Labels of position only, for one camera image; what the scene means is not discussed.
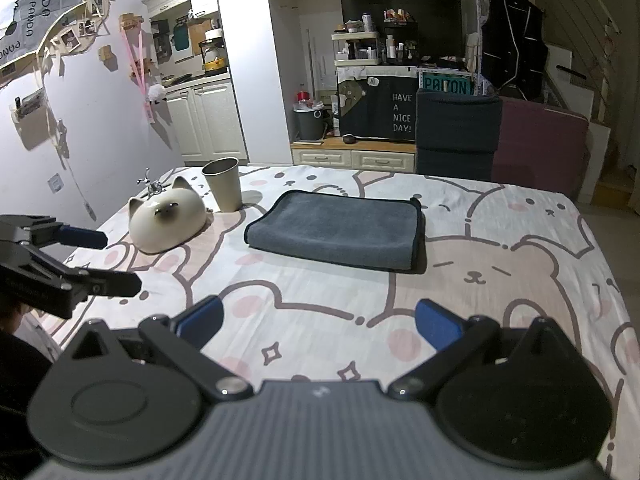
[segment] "kitchen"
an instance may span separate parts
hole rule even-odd
[[[218,0],[145,0],[185,164],[247,161]]]

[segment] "ceramic cat figurine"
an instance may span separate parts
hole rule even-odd
[[[206,221],[204,203],[182,176],[147,200],[129,200],[129,233],[143,253],[158,254],[180,245]]]

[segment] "bed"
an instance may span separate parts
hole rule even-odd
[[[70,320],[40,322],[65,345],[84,320],[135,326],[175,315],[209,294],[225,322],[203,353],[259,388],[264,379],[393,378],[429,358],[413,312],[431,298],[460,316],[486,314],[510,326],[552,316],[587,359],[612,402],[614,423],[599,460],[614,478],[638,478],[640,351],[600,248],[562,194],[415,174],[310,166],[241,168],[244,207],[216,212],[200,168],[178,168],[211,209],[205,229],[164,254],[140,253],[127,233],[127,208],[104,223],[109,245],[80,249],[69,266],[132,270],[135,298],[89,298]],[[300,260],[249,248],[246,225],[286,190],[420,200],[427,269],[403,274]]]

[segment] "gray bin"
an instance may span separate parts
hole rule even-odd
[[[295,110],[300,140],[319,140],[324,134],[322,110]]]

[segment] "pink sofa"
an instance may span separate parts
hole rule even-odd
[[[588,154],[589,121],[544,104],[502,98],[492,181],[576,195]]]

